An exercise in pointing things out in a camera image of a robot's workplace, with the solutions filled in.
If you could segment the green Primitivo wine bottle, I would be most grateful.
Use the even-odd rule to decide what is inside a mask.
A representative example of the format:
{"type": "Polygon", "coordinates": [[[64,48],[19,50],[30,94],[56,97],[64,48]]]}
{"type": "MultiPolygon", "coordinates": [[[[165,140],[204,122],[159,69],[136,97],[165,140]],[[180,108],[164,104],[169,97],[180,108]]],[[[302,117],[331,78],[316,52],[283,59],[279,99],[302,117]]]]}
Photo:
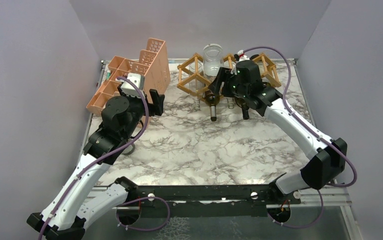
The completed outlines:
{"type": "Polygon", "coordinates": [[[217,104],[220,102],[220,97],[207,90],[204,93],[204,102],[209,106],[210,120],[215,122],[217,120],[217,104]]]}

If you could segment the wooden wine rack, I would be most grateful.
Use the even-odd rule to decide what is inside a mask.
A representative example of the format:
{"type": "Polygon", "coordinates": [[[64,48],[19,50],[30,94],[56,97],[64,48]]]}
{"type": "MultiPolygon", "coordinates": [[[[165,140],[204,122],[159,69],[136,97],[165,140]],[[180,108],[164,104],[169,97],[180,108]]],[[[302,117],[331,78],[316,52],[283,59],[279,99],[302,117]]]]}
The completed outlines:
{"type": "Polygon", "coordinates": [[[243,51],[224,57],[195,53],[177,69],[177,88],[200,101],[208,96],[245,99],[265,87],[282,86],[277,66],[263,52],[250,58],[243,51]]]}

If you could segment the clear bottle dark label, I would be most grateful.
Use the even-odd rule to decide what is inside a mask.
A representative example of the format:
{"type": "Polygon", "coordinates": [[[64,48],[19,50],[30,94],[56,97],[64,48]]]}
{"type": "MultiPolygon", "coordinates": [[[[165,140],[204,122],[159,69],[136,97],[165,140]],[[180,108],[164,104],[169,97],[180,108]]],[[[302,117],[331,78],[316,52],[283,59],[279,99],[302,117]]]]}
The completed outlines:
{"type": "Polygon", "coordinates": [[[213,82],[219,72],[219,68],[224,66],[223,49],[219,44],[210,43],[202,50],[203,74],[209,81],[213,82]]]}

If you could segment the dark green embossed wine bottle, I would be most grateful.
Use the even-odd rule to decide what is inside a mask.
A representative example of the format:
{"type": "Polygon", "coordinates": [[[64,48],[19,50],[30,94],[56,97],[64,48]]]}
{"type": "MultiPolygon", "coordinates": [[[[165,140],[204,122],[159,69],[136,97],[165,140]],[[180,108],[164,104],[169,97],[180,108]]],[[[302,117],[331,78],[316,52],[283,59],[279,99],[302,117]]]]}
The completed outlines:
{"type": "Polygon", "coordinates": [[[241,98],[235,98],[235,102],[236,102],[236,105],[238,107],[241,108],[241,111],[242,111],[242,118],[244,120],[249,120],[250,119],[250,116],[249,116],[249,106],[247,105],[247,103],[241,99],[241,98]]]}

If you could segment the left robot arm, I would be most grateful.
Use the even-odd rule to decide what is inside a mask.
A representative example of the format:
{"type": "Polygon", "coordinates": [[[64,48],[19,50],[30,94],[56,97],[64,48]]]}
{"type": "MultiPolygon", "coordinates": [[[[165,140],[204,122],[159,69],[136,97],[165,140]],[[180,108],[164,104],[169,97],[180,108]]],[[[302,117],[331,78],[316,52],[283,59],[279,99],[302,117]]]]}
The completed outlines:
{"type": "Polygon", "coordinates": [[[152,116],[164,112],[165,95],[149,91],[152,102],[144,93],[134,92],[111,97],[101,112],[102,122],[88,138],[74,172],[55,199],[42,211],[32,213],[27,224],[38,238],[48,240],[80,240],[86,230],[118,204],[131,205],[137,198],[137,185],[121,177],[92,200],[85,202],[101,176],[117,158],[144,133],[133,135],[137,125],[143,127],[152,116]]]}

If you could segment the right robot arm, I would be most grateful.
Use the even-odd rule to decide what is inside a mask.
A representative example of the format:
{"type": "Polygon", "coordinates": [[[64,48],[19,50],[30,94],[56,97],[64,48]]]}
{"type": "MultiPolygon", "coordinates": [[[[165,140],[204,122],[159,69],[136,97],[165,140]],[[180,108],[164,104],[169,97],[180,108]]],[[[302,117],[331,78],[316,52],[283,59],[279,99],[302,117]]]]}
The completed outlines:
{"type": "Polygon", "coordinates": [[[263,83],[259,66],[252,60],[242,60],[233,69],[220,67],[208,88],[214,94],[243,100],[281,128],[309,159],[302,169],[270,183],[268,198],[273,203],[279,204],[288,194],[304,188],[319,190],[345,169],[347,143],[342,138],[331,138],[303,119],[277,89],[263,83]]]}

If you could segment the pink plastic organizer rack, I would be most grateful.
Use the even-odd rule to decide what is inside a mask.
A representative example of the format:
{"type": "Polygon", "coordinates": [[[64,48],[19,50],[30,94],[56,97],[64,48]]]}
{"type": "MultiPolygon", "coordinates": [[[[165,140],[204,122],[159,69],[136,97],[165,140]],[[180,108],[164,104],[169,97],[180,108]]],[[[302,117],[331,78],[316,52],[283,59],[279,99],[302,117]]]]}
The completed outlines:
{"type": "Polygon", "coordinates": [[[109,78],[104,80],[87,104],[87,110],[100,116],[107,101],[120,96],[118,86],[129,79],[142,93],[149,95],[150,90],[164,94],[171,82],[167,44],[164,40],[149,38],[146,49],[142,49],[137,61],[114,56],[108,64],[109,78]]]}

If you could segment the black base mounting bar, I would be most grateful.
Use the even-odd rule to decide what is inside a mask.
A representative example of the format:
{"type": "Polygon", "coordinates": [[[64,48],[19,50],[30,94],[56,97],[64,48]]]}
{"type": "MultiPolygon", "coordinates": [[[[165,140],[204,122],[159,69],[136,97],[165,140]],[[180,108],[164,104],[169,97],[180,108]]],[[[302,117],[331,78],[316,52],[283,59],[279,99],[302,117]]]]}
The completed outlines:
{"type": "Polygon", "coordinates": [[[132,197],[138,203],[118,205],[115,215],[134,222],[139,218],[266,217],[269,205],[300,204],[292,193],[274,196],[268,184],[140,185],[132,197]]]}

